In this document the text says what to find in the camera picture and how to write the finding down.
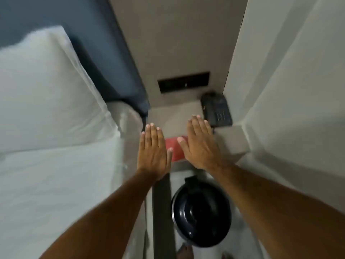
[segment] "left hand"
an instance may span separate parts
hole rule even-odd
[[[162,130],[153,123],[146,125],[140,136],[137,171],[151,173],[158,181],[170,172],[172,157],[173,149],[166,150]]]

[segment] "foot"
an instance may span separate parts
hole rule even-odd
[[[177,251],[176,259],[194,259],[192,246],[189,244],[183,244]]]

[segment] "forearm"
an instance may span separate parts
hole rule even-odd
[[[68,228],[41,259],[122,258],[141,204],[156,180],[151,173],[137,171]]]
[[[230,163],[214,165],[210,173],[230,195],[273,259],[344,257],[342,213]]]

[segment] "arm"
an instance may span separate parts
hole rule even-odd
[[[345,258],[345,215],[226,161],[200,116],[187,134],[178,138],[186,159],[221,184],[272,259]]]
[[[141,204],[153,184],[170,172],[171,158],[162,131],[146,126],[140,137],[136,174],[71,225],[41,259],[121,259]]]

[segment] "finger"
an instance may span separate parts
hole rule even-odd
[[[198,118],[196,118],[195,115],[192,116],[192,125],[193,125],[194,132],[195,132],[196,135],[202,134]]]
[[[158,146],[157,128],[154,123],[151,123],[151,138],[152,146]]]
[[[146,125],[145,129],[145,148],[150,147],[152,145],[152,139],[151,139],[151,128],[150,125]]]
[[[204,123],[205,123],[205,126],[206,126],[206,128],[207,128],[207,132],[208,132],[209,134],[212,134],[212,128],[211,128],[209,122],[208,122],[207,120],[204,120]]]
[[[206,125],[205,125],[204,120],[201,118],[200,115],[197,115],[196,118],[198,119],[198,122],[199,122],[199,126],[200,126],[201,131],[202,131],[204,134],[208,134],[208,131],[207,131],[207,128],[206,128]]]
[[[165,148],[165,139],[160,127],[157,127],[157,136],[158,136],[158,147]]]
[[[187,135],[188,136],[195,135],[194,127],[193,127],[193,124],[192,124],[192,119],[189,119],[188,122],[187,122]]]
[[[187,158],[190,154],[188,143],[186,142],[186,140],[183,137],[177,138],[177,141],[180,144],[180,146],[183,150],[183,153],[185,154],[185,157]]]
[[[171,169],[171,160],[173,159],[173,148],[167,150],[167,170],[170,172]]]
[[[145,132],[141,132],[140,141],[139,141],[139,150],[145,149]]]

